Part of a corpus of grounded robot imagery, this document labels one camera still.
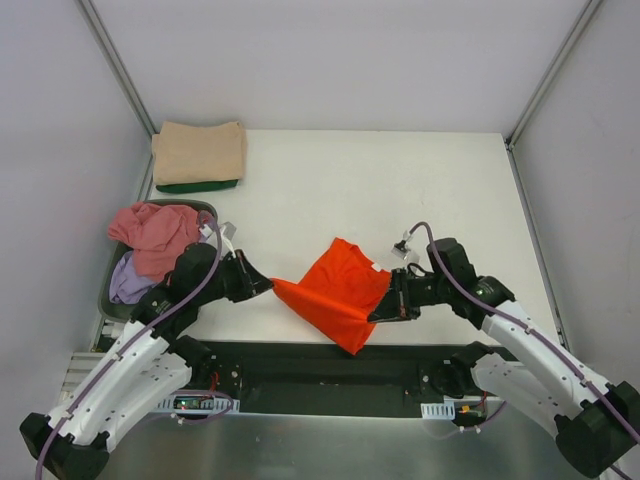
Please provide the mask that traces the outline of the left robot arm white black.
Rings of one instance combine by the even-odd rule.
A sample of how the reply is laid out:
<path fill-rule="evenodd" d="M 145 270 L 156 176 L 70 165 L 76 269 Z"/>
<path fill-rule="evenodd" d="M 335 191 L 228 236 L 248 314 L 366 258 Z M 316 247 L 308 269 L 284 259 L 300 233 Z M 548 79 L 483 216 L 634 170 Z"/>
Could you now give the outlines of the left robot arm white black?
<path fill-rule="evenodd" d="M 35 476 L 97 478 L 121 439 L 162 400 L 186 386 L 209 386 L 213 354 L 185 332 L 200 308 L 221 299 L 243 302 L 272 287 L 242 250 L 188 246 L 69 398 L 22 421 L 21 436 L 37 462 Z"/>

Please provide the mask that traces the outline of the orange t shirt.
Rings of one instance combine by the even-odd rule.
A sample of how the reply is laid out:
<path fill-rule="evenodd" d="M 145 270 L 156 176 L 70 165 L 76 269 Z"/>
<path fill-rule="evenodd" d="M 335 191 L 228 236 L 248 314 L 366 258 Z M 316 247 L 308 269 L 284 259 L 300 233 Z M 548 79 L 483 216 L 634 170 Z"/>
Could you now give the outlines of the orange t shirt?
<path fill-rule="evenodd" d="M 374 330 L 368 316 L 387 293 L 391 273 L 377 267 L 357 245 L 335 238 L 299 282 L 272 282 L 287 307 L 355 355 Z"/>

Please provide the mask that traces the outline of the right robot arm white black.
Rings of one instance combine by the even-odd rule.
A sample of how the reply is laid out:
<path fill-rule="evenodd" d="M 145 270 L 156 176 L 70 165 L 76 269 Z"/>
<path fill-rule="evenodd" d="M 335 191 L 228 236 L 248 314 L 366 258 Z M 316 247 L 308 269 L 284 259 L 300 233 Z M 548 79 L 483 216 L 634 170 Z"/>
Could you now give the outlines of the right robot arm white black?
<path fill-rule="evenodd" d="M 495 394 L 541 426 L 564 459 L 596 479 L 639 443 L 639 393 L 613 384 L 545 334 L 515 295 L 492 276 L 480 276 L 454 238 L 428 245 L 431 270 L 408 261 L 392 271 L 371 323 L 418 318 L 427 306 L 447 305 L 511 355 L 475 341 L 432 376 L 441 395 L 461 399 L 477 389 Z"/>

